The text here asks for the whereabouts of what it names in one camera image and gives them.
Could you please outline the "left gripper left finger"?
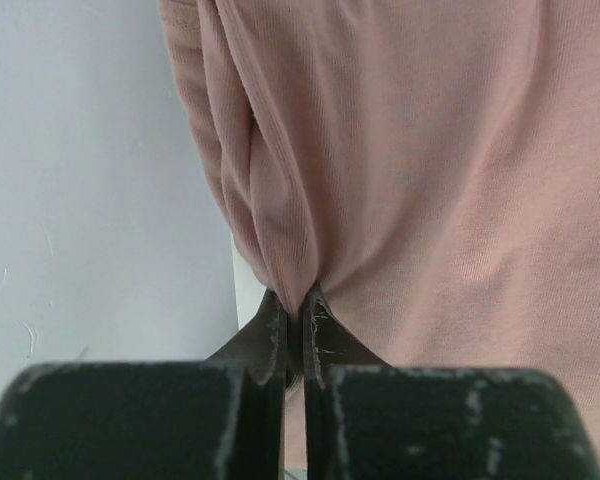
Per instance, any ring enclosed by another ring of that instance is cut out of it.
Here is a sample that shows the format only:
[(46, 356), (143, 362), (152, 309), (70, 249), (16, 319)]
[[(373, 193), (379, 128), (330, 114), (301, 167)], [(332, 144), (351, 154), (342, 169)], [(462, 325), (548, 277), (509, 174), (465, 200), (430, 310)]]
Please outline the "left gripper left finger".
[(286, 340), (266, 292), (204, 361), (30, 366), (0, 399), (0, 479), (280, 479)]

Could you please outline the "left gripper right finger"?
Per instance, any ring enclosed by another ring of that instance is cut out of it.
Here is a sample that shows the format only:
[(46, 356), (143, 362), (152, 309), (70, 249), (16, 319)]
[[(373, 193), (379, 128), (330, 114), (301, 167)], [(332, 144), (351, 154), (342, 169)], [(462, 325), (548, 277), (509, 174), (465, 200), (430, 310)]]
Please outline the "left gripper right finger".
[(545, 373), (390, 366), (319, 286), (302, 336), (312, 479), (600, 479), (574, 404)]

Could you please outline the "pink t shirt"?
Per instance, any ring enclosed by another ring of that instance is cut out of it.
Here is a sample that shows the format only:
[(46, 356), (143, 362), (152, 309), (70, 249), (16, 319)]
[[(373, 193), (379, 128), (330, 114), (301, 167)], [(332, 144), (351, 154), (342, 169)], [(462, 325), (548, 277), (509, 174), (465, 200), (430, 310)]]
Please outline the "pink t shirt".
[(558, 378), (600, 458), (600, 1), (163, 1), (211, 192), (385, 361)]

